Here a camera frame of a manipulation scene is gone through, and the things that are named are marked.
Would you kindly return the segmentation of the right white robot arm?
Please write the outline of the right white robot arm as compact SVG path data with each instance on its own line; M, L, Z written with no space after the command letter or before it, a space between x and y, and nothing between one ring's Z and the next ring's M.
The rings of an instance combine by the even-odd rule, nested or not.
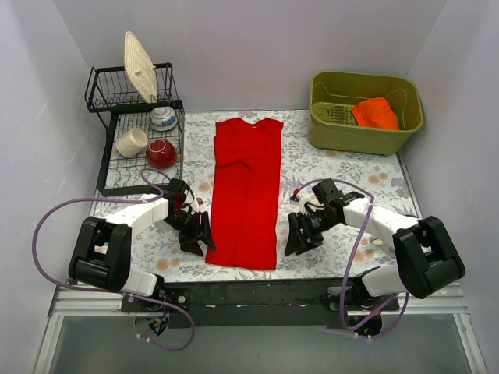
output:
M344 276L339 291L329 299L338 307L373 308L383 298L406 293L425 299L465 276L465 265L444 223L437 217L415 218L378 206L360 188L344 193L335 180L309 183L317 202L290 200L299 211L288 215L285 255L301 255L322 246L324 232L342 224L369 234L395 252L396 263L377 267L355 277Z

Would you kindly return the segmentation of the green plastic bin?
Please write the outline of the green plastic bin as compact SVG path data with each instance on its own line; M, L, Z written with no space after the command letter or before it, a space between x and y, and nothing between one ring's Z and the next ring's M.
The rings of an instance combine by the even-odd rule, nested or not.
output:
M389 156L423 124L416 86L397 76L323 71L310 84L309 141L319 149Z

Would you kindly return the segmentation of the aluminium rail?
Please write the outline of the aluminium rail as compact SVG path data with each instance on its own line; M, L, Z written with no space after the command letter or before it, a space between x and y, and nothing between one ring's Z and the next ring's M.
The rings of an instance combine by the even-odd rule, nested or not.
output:
M122 297L112 293L58 289L49 316L131 316L122 312ZM462 290L454 283L425 299L410 297L406 315L465 314L469 311Z

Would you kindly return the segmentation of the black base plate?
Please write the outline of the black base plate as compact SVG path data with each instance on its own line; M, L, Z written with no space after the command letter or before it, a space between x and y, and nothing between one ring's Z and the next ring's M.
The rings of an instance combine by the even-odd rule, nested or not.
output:
M201 326L324 326L340 329L340 312L328 300L339 278L169 283L166 301Z

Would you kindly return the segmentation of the orange t shirt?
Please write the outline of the orange t shirt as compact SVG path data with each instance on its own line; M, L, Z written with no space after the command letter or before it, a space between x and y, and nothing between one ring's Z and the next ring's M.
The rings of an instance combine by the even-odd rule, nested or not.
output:
M352 108L358 126L372 129L399 130L398 119L384 97L360 101Z

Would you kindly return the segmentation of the red t shirt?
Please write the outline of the red t shirt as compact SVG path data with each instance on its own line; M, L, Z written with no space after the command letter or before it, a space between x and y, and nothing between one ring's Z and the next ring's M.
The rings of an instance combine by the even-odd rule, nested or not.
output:
M231 118L216 125L209 264L273 270L277 265L282 122Z

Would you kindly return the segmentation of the blue white ceramic bowl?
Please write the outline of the blue white ceramic bowl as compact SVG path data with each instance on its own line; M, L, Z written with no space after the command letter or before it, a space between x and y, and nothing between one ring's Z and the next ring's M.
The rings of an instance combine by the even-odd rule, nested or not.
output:
M169 106L156 107L150 113L150 126L158 132L172 130L177 125L175 110Z

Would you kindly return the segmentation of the red bowl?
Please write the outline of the red bowl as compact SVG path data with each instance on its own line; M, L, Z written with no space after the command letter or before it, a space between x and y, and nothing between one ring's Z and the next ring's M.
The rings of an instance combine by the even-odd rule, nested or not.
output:
M148 164L155 169L171 167L175 163L176 157L175 148L166 139L156 139L149 144L146 150Z

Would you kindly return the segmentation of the green inside mug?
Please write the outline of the green inside mug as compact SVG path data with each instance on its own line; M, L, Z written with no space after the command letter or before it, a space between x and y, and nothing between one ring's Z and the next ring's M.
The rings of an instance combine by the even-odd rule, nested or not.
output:
M383 252L389 256L394 256L395 255L395 250L393 247L391 247L389 244L387 244L386 242L384 242L383 240L377 238L377 237L374 237L374 236L370 236L370 239L369 239L369 242L371 245L377 245L379 247L381 247L381 249L383 250Z

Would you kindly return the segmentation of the cream ceramic cup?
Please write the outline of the cream ceramic cup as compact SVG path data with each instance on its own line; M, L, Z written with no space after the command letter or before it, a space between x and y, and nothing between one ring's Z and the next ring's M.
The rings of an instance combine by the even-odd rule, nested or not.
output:
M148 142L147 134L142 129L131 128L116 140L115 145L120 155L131 158L144 150Z

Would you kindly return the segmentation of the cream woven plate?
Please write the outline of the cream woven plate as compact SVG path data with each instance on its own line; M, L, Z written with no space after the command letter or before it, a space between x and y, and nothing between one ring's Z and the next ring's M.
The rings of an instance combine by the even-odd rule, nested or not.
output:
M133 88L148 103L157 102L157 77L150 56L136 35L127 31L124 37L124 68Z

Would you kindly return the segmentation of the floral table mat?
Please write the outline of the floral table mat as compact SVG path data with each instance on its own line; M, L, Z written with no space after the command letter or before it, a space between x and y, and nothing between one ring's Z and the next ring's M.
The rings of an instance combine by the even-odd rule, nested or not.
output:
M281 133L281 187L278 203L276 270L256 271L243 268L215 266L205 263L200 256L179 249L177 231L166 223L149 227L133 241L133 264L142 270L161 275L167 282L208 281L261 281L305 278L342 277L352 246L358 235L355 228L338 225L327 231L324 243L299 256L285 256L288 238L288 218L297 206L289 201L294 189L317 178L337 178L354 183L370 192L375 203L389 210L419 216L416 201L409 190L408 179L397 155L389 157L334 150L319 150L308 140L309 112L288 111L205 111L191 112L185 116L183 152L174 166L167 169L168 176L180 176L193 189L194 196L201 198L202 210L211 211L214 186L215 122L241 118L256 122L262 118L274 118L284 123ZM165 137L177 150L181 140L179 127L160 135L149 128L147 114L119 115L114 140L134 127L142 129L150 140ZM98 185L102 192L128 194L124 188L143 184L139 170L146 166L145 153L126 159L115 148L106 146L104 171L100 172ZM395 260L380 245L371 243L370 235L364 234L356 250L350 275L355 276L377 266L395 265Z

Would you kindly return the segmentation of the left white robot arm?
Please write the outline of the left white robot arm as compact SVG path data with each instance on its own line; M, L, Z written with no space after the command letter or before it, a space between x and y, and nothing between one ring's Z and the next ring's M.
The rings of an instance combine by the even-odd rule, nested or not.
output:
M173 178L143 201L105 218L88 217L83 221L69 263L69 278L110 292L139 295L139 302L151 312L166 301L161 288L163 278L132 265L133 239L159 221L178 232L180 249L203 255L199 243L214 248L209 215L200 212L197 202L186 203L189 185Z

